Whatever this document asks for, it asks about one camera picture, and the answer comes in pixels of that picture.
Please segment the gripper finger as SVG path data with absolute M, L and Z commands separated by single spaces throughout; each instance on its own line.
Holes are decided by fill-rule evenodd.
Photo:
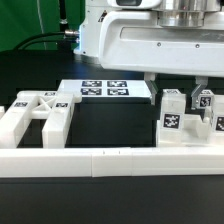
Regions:
M 154 105 L 156 103 L 156 94 L 158 92 L 158 88 L 156 85 L 156 74 L 155 73 L 145 73 L 144 81 L 151 92 L 151 104 Z
M 195 83 L 196 83 L 196 87 L 191 93 L 191 108 L 192 109 L 197 108 L 199 95 L 207 87 L 208 78 L 204 76 L 196 76 Z

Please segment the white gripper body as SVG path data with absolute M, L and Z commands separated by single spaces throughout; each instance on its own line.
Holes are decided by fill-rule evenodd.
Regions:
M 158 25 L 153 11 L 113 11 L 101 27 L 99 61 L 106 69 L 224 77 L 224 12 L 200 28 Z

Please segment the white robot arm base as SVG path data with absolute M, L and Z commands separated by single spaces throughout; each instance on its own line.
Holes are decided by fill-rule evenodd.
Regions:
M 98 64 L 99 36 L 102 22 L 111 10 L 107 0 L 85 0 L 85 18 L 79 26 L 79 42 L 75 59 Z

